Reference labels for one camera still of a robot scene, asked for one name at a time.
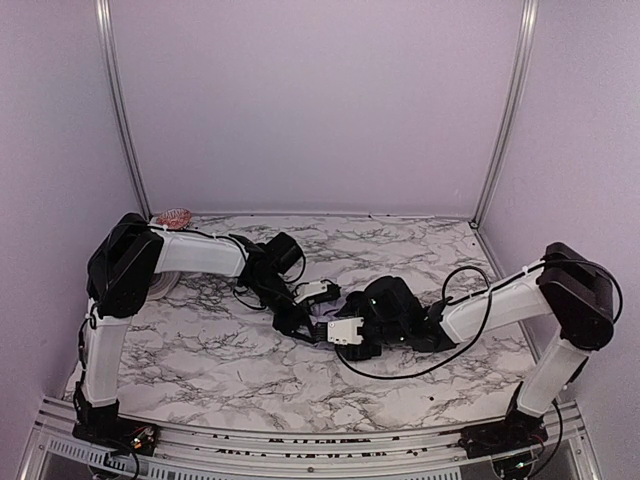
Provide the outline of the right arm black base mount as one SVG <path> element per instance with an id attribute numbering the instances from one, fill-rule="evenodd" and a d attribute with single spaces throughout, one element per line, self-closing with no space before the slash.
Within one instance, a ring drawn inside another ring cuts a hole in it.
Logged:
<path id="1" fill-rule="evenodd" d="M 506 420 L 465 427 L 457 445 L 469 459 L 543 445 L 548 433 L 541 424 L 508 423 Z"/>

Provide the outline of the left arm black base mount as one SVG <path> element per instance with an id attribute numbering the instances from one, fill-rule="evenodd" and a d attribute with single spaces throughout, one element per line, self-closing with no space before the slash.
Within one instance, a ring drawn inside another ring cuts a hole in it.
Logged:
<path id="1" fill-rule="evenodd" d="M 118 400 L 96 406 L 85 397 L 81 388 L 74 391 L 72 403 L 76 413 L 74 438 L 144 456 L 153 455 L 160 432 L 158 425 L 122 417 Z"/>

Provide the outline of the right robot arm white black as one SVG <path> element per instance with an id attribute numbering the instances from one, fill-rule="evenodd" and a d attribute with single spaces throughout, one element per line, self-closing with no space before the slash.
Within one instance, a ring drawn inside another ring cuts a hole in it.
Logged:
<path id="1" fill-rule="evenodd" d="M 512 397 L 507 417 L 541 418 L 590 355 L 613 338 L 623 309 L 617 279 L 561 242 L 496 283 L 459 299 L 441 293 L 422 305 L 399 277 L 381 277 L 349 296 L 346 317 L 331 321 L 328 339 L 345 364 L 377 356 L 385 344 L 461 356 L 483 333 L 551 316 L 557 329 L 534 370 Z"/>

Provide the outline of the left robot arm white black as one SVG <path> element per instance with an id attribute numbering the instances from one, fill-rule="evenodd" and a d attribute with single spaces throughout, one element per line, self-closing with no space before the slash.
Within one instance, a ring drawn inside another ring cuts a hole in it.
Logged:
<path id="1" fill-rule="evenodd" d="M 302 258 L 300 246 L 286 233 L 254 243 L 241 235 L 171 230 L 138 214 L 125 215 L 87 264 L 88 308 L 78 341 L 82 373 L 73 396 L 79 423 L 100 429 L 117 422 L 117 375 L 126 332 L 162 275 L 233 278 L 271 312 L 276 331 L 314 343 L 309 314 L 284 278 Z"/>

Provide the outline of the lavender folding umbrella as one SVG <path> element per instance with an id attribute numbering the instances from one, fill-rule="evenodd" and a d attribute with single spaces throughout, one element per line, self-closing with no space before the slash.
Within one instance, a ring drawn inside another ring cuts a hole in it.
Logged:
<path id="1" fill-rule="evenodd" d="M 347 340 L 333 336 L 332 340 L 327 339 L 325 324 L 345 320 L 353 316 L 345 309 L 346 303 L 342 300 L 328 303 L 316 303 L 311 306 L 310 320 L 312 324 L 311 335 L 315 343 L 329 342 L 337 345 L 347 345 Z"/>

